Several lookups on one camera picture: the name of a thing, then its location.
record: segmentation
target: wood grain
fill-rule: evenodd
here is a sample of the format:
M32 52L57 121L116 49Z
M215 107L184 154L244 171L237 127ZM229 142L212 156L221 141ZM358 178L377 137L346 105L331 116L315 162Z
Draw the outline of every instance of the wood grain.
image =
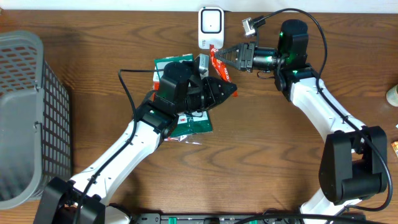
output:
M258 13L225 14L225 47L249 40L241 20ZM398 140L398 109L385 93L398 84L398 15L315 14L328 40L323 79L338 101L368 126L380 125ZM277 45L281 23L308 22L308 61L319 68L322 40L300 14L282 14L261 28L260 43ZM116 75L119 68L151 69L154 59L207 53L197 47L195 12L3 11L0 30L29 30L42 39L45 58L72 89L75 172L95 161L124 131L131 109ZM131 210L164 213L259 213L296 209L319 188L323 141L305 115L272 81L229 69L239 97L210 111L213 133L165 142L144 159L112 201ZM149 74L126 74L136 102L151 88ZM388 148L398 179L398 158ZM361 203L376 207L385 194ZM38 202L0 212L0 223L32 223ZM397 223L398 195L368 219Z

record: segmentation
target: red candy wrapper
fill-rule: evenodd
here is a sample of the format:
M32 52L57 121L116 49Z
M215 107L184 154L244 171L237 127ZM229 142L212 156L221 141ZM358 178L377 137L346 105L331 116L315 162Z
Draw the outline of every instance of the red candy wrapper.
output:
M217 60L214 55L215 53L218 51L218 49L214 48L214 45L210 44L210 60L211 63L213 64L214 68L216 69L218 75L220 76L221 79L223 79L226 82L232 82L231 78L228 75L228 71L226 69L226 66L224 64L224 62ZM232 94L234 97L238 96L238 92L235 91Z

